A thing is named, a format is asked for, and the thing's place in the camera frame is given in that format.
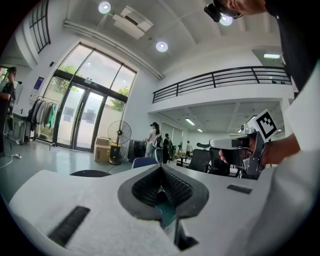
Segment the ceiling air conditioning unit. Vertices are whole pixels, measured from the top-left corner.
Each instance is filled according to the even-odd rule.
[[[114,25],[135,39],[141,38],[152,26],[150,20],[138,11],[126,6],[120,15],[113,16]]]

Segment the gray floor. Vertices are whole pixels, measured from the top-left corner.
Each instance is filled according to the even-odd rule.
[[[41,170],[70,175],[82,170],[98,170],[117,174],[131,169],[130,162],[121,165],[99,163],[94,161],[94,154],[72,151],[59,147],[51,147],[40,142],[30,142],[26,145],[17,145],[5,139],[5,154],[11,156],[19,154],[22,159],[13,158],[8,166],[0,169],[0,193],[9,203],[16,191],[33,175]],[[9,157],[0,158],[0,167],[10,162]]]

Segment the black metal railing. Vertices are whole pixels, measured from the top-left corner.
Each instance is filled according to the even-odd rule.
[[[152,103],[157,103],[201,90],[243,84],[292,85],[291,77],[282,67],[235,67],[197,75],[157,90],[153,93]]]
[[[29,19],[30,32],[38,54],[51,44],[48,28],[49,0],[41,1],[32,11]]]

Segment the fan base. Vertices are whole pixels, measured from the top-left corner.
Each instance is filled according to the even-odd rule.
[[[121,165],[121,161],[120,161],[120,159],[112,159],[112,158],[110,158],[109,159],[109,164],[110,165],[114,165],[114,166],[119,166],[119,165]]]

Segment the tree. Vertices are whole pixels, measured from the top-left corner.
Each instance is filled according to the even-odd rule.
[[[120,94],[122,94],[122,95],[124,95],[124,96],[128,96],[129,91],[130,91],[130,88],[126,86],[125,88],[120,89],[120,90],[118,91],[118,93],[120,93]],[[114,98],[110,99],[110,101],[111,101],[112,104],[113,104],[113,105],[111,106],[111,109],[113,109],[113,110],[115,110],[115,111],[122,112],[122,110],[123,110],[123,108],[124,108],[124,105],[125,105],[122,101],[117,100],[117,99],[114,99]]]
[[[63,65],[61,68],[60,68],[61,71],[65,71],[65,72],[68,72],[72,75],[74,75],[76,72],[77,72],[77,69],[75,67],[73,67],[72,65]],[[64,94],[69,86],[69,81],[66,81],[66,80],[63,80],[63,79],[60,79],[60,78],[56,78],[54,77],[53,80],[52,80],[52,84],[51,86],[55,87],[55,88],[58,88],[59,92]],[[79,90],[75,87],[72,87],[71,88],[72,91],[75,91],[75,92],[79,92]]]

